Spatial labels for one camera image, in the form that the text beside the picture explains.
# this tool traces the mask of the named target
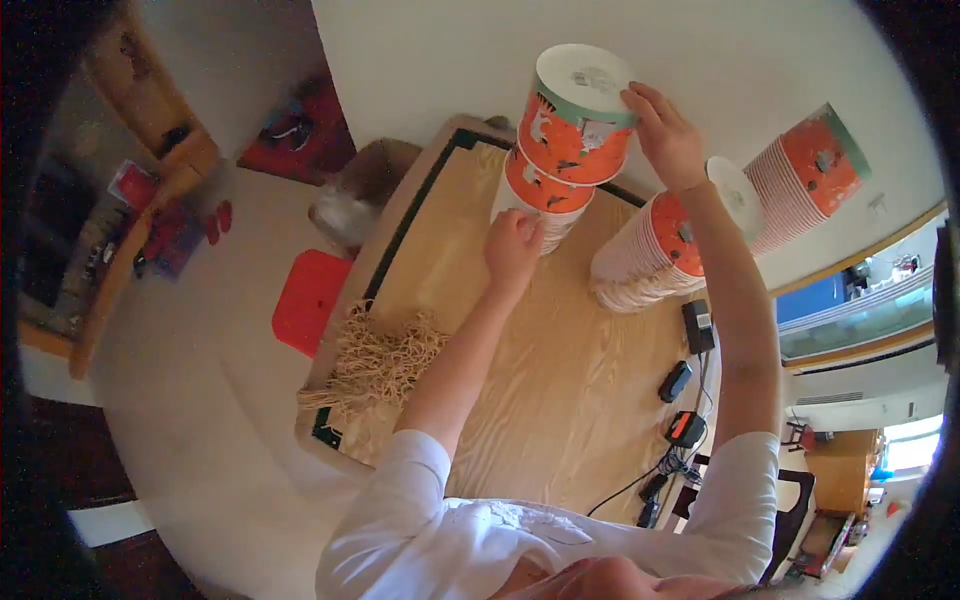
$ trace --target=wall vent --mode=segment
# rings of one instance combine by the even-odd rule
[[[863,392],[848,392],[846,394],[833,394],[831,396],[808,396],[797,398],[795,406],[809,406],[811,404],[836,404],[837,402],[853,402],[862,400]]]

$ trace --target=paper cup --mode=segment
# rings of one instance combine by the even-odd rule
[[[561,214],[582,208],[596,191],[595,187],[553,179],[534,166],[517,146],[507,154],[504,172],[521,200],[545,212]]]
[[[517,143],[538,169],[567,183],[599,185],[623,167],[635,118],[620,100],[633,79],[616,55],[584,44],[545,50]]]
[[[872,174],[867,158],[830,104],[794,126],[780,142],[810,199],[828,217]]]
[[[752,160],[744,172],[759,194],[765,221],[763,232],[751,246],[754,254],[776,250],[827,219],[806,193],[779,139]]]
[[[610,310],[635,312],[703,285],[702,277],[685,273],[663,251],[653,223],[658,197],[641,208],[590,263],[590,289]]]
[[[560,246],[560,243],[573,229],[577,220],[587,210],[587,206],[589,206],[589,203],[571,212],[560,214],[538,210],[520,199],[510,186],[504,173],[500,176],[500,185],[497,187],[496,197],[493,199],[490,221],[492,223],[496,219],[496,215],[511,208],[519,208],[527,214],[539,215],[543,221],[543,245],[540,247],[540,254],[550,254]]]

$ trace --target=wooden chair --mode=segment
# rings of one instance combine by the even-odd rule
[[[817,447],[817,434],[809,425],[787,421],[790,427],[790,438],[786,442],[780,442],[780,445],[788,445],[787,452],[796,452],[797,450],[806,450],[812,452]]]
[[[697,454],[693,457],[693,465],[706,466],[709,464],[709,456]],[[769,583],[777,572],[777,567],[786,560],[790,554],[790,548],[800,534],[800,528],[804,524],[804,518],[810,507],[810,496],[813,494],[813,484],[816,478],[813,473],[800,472],[796,470],[780,469],[777,474],[779,481],[792,481],[800,485],[800,496],[797,503],[789,511],[777,511],[776,525],[774,526],[774,544],[773,557],[767,565],[763,576],[760,577],[760,583]],[[673,506],[673,514],[680,518],[690,518],[690,503],[697,498],[697,490],[688,482],[684,481],[684,487],[680,490],[680,496],[677,503]]]

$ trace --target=right hand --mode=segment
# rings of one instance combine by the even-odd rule
[[[697,130],[649,85],[630,82],[620,98],[636,115],[640,148],[667,189],[679,194],[708,181]]]

